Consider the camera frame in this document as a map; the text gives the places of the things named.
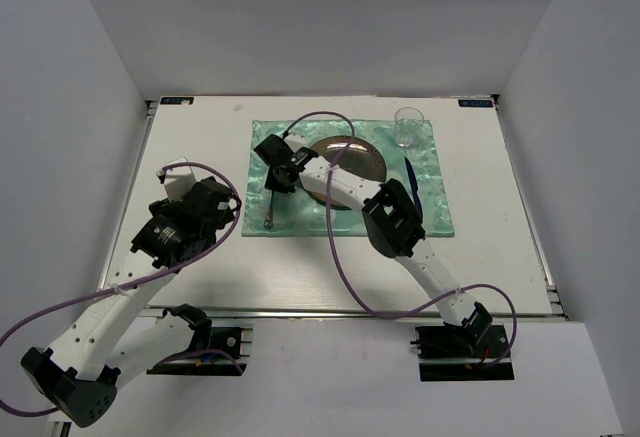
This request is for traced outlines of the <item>copper fork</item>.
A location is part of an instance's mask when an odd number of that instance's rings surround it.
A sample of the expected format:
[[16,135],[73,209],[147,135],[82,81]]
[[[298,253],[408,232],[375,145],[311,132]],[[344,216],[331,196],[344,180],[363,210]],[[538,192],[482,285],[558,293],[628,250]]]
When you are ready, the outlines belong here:
[[271,230],[274,226],[274,202],[275,202],[276,193],[272,191],[270,193],[267,212],[263,221],[263,227],[266,230]]

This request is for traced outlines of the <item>green satin placemat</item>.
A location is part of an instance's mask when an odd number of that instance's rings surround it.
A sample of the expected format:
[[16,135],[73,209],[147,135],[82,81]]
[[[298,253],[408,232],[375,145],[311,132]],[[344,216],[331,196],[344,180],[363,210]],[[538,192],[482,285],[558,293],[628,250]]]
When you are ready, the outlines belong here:
[[[379,120],[355,120],[356,136],[373,144],[387,165],[387,180],[400,181],[410,190],[404,158],[411,162],[417,176],[422,203],[423,228],[430,237],[452,237],[455,229],[440,169],[433,129],[425,122],[419,140],[411,147],[399,147],[394,140],[394,123]],[[327,235],[325,206],[321,196],[302,190],[278,194],[274,202],[274,226],[263,227],[270,191],[265,188],[268,166],[250,155],[248,183],[244,201],[242,235],[244,237],[299,237]]]

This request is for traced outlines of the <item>brown speckled ceramic plate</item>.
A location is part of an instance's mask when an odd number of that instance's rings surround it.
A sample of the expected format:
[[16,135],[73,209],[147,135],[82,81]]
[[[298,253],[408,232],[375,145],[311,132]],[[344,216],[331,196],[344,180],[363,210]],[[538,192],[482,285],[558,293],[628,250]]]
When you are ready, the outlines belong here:
[[[336,155],[344,149],[350,140],[349,135],[324,137],[311,145],[311,149],[320,157],[331,163]],[[387,165],[381,152],[371,143],[355,138],[340,158],[339,169],[333,173],[331,184],[331,207],[335,210],[350,210],[340,197],[345,193],[337,190],[337,185],[344,180],[345,173],[350,173],[362,181],[384,183],[387,180]]]

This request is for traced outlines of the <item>blue handled knife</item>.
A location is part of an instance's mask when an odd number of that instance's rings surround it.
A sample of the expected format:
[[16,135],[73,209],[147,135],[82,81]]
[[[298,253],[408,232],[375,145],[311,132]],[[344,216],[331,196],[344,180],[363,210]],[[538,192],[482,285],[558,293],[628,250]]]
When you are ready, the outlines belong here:
[[409,186],[410,186],[410,190],[411,190],[411,196],[412,196],[412,199],[413,199],[413,203],[414,203],[414,206],[415,206],[416,211],[418,213],[420,222],[423,222],[424,213],[423,213],[421,199],[420,199],[420,196],[419,196],[419,186],[418,186],[417,176],[416,176],[416,173],[414,171],[414,168],[413,168],[411,162],[409,161],[409,159],[407,157],[404,158],[404,162],[405,162],[405,167],[406,167],[406,172],[407,172],[407,177],[408,177],[408,181],[409,181]]

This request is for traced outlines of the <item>clear drinking glass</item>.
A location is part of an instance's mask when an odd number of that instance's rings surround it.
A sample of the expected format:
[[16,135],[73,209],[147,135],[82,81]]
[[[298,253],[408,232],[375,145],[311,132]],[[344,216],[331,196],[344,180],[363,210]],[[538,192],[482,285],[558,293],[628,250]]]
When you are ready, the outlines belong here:
[[413,107],[403,107],[394,116],[394,140],[399,147],[408,148],[419,140],[425,117]]

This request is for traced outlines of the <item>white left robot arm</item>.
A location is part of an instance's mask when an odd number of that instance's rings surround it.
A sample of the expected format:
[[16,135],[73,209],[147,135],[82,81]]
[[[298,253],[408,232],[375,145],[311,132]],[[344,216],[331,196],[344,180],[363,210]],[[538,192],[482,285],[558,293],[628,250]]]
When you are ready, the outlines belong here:
[[149,207],[150,219],[135,235],[112,295],[92,303],[47,348],[30,348],[21,365],[35,387],[80,428],[96,423],[118,391],[164,359],[199,356],[211,347],[211,320],[188,304],[164,310],[159,323],[131,343],[122,337],[149,301],[178,272],[216,243],[234,220],[239,200],[209,177],[176,200]]

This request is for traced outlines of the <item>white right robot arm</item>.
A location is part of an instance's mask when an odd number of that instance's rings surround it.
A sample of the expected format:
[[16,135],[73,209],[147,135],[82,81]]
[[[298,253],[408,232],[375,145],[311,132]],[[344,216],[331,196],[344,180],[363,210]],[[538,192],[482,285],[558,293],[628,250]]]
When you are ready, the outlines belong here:
[[293,137],[270,134],[254,152],[268,166],[267,189],[290,193],[301,188],[360,212],[372,247],[404,267],[435,301],[459,353],[472,356],[486,346],[491,315],[435,255],[422,216],[400,181],[362,178]]

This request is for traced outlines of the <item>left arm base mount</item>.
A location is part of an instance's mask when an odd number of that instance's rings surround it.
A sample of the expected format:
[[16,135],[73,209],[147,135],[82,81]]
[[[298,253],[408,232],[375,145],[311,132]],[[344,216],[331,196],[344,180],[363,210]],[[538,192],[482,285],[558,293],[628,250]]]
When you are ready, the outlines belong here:
[[191,377],[240,377],[248,365],[253,342],[253,328],[212,327],[209,347],[190,351],[188,356],[167,358],[147,375]]

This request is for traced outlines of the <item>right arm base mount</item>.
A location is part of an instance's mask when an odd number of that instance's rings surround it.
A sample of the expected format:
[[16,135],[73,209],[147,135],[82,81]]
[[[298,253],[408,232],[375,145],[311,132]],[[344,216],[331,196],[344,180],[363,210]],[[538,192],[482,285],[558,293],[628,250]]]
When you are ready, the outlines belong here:
[[494,360],[507,351],[508,338],[503,325],[492,325],[476,348],[471,348],[445,326],[416,327],[415,338],[410,346],[418,357],[421,382],[515,379],[510,353],[492,365]]

